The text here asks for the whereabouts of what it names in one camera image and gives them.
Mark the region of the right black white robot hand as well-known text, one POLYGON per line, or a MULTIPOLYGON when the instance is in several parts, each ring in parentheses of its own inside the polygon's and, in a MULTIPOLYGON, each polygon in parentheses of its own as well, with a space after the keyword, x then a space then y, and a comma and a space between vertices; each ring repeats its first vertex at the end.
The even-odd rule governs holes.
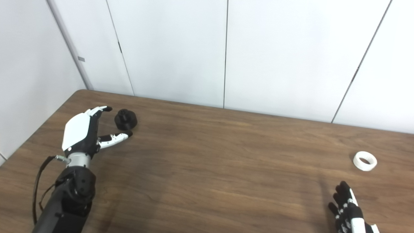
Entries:
POLYGON ((364 220, 362 209, 346 181, 341 181, 335 190, 335 202, 327 206, 334 215, 337 233, 379 233, 376 224, 370 225, 364 220))

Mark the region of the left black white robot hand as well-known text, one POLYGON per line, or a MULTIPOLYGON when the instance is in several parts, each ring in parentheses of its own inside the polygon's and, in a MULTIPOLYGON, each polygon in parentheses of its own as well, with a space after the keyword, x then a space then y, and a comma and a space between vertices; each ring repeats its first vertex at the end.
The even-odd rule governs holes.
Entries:
POLYGON ((80 152, 92 158, 100 149, 119 144, 133 135, 132 131, 125 131, 98 136, 99 118, 103 112, 110 111, 110 106, 98 106, 75 115, 66 123, 62 141, 65 157, 80 152))

